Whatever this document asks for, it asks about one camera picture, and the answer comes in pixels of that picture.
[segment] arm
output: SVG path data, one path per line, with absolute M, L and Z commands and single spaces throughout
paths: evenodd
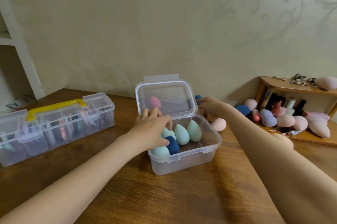
M 337 182 L 229 104 L 197 102 L 227 121 L 286 223 L 337 223 Z
M 138 116 L 127 134 L 71 171 L 40 193 L 5 215 L 1 224 L 67 224 L 74 223 L 105 184 L 131 158 L 169 142 L 160 134 L 170 116 L 162 117 L 158 108 L 147 109 Z

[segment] wooden shelf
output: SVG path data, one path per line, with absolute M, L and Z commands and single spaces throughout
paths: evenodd
M 270 132 L 271 127 L 264 127 L 262 124 L 257 123 L 259 127 L 261 127 L 263 130 L 269 132 L 269 133 L 278 133 L 280 132 Z M 318 143 L 318 144 L 324 144 L 324 145 L 331 145 L 331 146 L 337 146 L 337 124 L 329 120 L 328 122 L 328 128 L 330 129 L 330 138 L 324 138 L 315 135 L 313 132 L 311 132 L 309 129 L 295 135 L 295 136 L 287 136 L 289 139 L 295 140 L 295 141 L 305 141 L 305 142 L 312 142 L 312 143 Z
M 0 45 L 14 46 L 14 42 L 9 33 L 0 33 Z
M 288 79 L 288 81 L 283 81 L 283 80 L 272 78 L 272 77 L 260 77 L 260 79 L 268 88 L 273 88 L 279 91 L 299 92 L 299 93 L 307 93 L 307 94 L 324 94 L 327 96 L 329 95 L 329 96 L 337 97 L 337 89 L 327 91 L 323 89 L 314 88 L 311 85 L 301 86 L 301 85 L 291 84 L 290 79 Z

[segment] yellow handle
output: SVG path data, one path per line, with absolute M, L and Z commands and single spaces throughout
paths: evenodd
M 81 107 L 86 107 L 87 105 L 82 99 L 74 99 L 74 100 L 67 101 L 67 102 L 60 102 L 60 103 L 55 103 L 52 105 L 48 105 L 48 106 L 44 106 L 44 107 L 40 107 L 36 109 L 31 109 L 30 111 L 28 111 L 26 121 L 27 122 L 33 121 L 35 119 L 36 113 L 59 109 L 59 108 L 63 108 L 63 107 L 73 105 L 76 103 L 78 103 Z

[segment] container lid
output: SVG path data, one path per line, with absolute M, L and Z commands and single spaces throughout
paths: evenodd
M 178 74 L 145 76 L 136 86 L 136 99 L 139 115 L 155 106 L 171 117 L 191 115 L 198 109 L 191 85 Z

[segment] white shelf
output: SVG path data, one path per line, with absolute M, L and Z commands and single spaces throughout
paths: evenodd
M 0 33 L 0 45 L 14 46 L 9 33 Z

